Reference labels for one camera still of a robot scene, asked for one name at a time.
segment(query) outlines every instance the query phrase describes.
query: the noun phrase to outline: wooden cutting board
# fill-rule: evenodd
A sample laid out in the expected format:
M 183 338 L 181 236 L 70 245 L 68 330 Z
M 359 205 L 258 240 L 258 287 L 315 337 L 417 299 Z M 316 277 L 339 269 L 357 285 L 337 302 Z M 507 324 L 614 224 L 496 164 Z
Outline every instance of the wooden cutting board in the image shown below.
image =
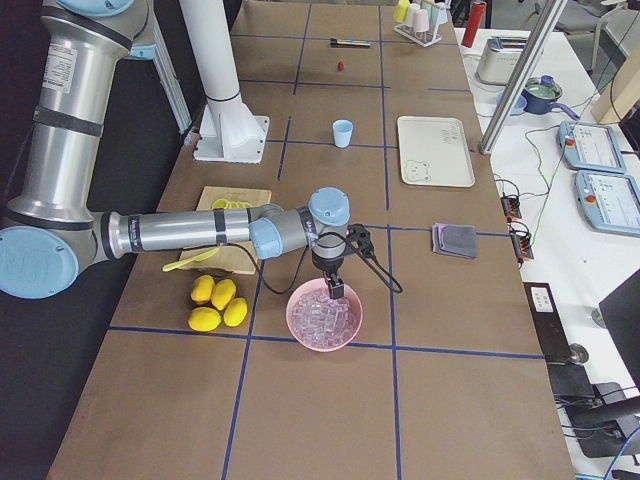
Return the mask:
M 233 187 L 204 187 L 196 210 L 211 210 L 214 202 L 218 205 L 227 203 L 227 208 L 234 207 L 234 203 L 240 203 L 239 208 L 246 208 L 250 204 L 252 207 L 264 205 L 271 201 L 271 190 L 258 190 L 253 188 L 233 188 Z M 257 261 L 256 251 L 250 241 L 241 242 L 240 245 L 245 247 L 254 260 Z M 193 257 L 199 253 L 210 250 L 202 248 L 189 250 L 180 254 L 180 260 Z M 183 270 L 207 270 L 218 269 L 232 273 L 253 274 L 255 267 L 245 252 L 236 247 L 221 247 L 218 253 L 201 262 L 191 262 L 180 267 Z

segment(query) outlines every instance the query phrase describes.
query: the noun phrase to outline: bowl of ice cubes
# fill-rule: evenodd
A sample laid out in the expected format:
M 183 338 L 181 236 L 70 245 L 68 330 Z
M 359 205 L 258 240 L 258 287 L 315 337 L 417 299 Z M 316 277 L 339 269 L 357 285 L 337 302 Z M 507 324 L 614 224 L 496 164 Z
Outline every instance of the bowl of ice cubes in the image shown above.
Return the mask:
M 298 287 L 287 303 L 287 326 L 298 342 L 316 352 L 332 352 L 355 338 L 362 324 L 362 304 L 356 292 L 344 286 L 344 297 L 329 298 L 324 279 Z

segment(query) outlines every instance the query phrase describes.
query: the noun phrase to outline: white tray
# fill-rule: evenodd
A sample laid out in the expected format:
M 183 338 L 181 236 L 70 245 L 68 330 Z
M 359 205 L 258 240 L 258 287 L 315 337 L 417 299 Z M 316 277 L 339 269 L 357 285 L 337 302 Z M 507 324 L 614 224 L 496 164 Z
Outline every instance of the white tray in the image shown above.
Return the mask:
M 473 167 L 457 118 L 399 117 L 402 181 L 410 185 L 471 187 Z

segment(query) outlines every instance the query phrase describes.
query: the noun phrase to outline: red object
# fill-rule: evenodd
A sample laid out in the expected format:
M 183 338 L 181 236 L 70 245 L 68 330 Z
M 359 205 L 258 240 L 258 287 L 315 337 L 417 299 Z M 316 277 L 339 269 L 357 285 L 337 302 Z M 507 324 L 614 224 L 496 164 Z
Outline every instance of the red object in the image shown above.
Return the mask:
M 471 2 L 471 12 L 469 13 L 469 21 L 467 22 L 467 28 L 464 31 L 462 37 L 462 45 L 467 48 L 471 48 L 473 40 L 476 38 L 480 21 L 484 16 L 484 12 L 487 10 L 487 3 L 480 0 L 473 0 Z

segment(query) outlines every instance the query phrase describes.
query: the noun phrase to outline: toaster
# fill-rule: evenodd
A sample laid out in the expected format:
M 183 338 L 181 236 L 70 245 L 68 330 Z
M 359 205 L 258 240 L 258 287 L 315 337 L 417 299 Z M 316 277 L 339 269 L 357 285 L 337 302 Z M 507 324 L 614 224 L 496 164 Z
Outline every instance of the toaster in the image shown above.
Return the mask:
M 478 79 L 482 83 L 506 85 L 526 44 L 524 37 L 488 38 L 478 63 Z

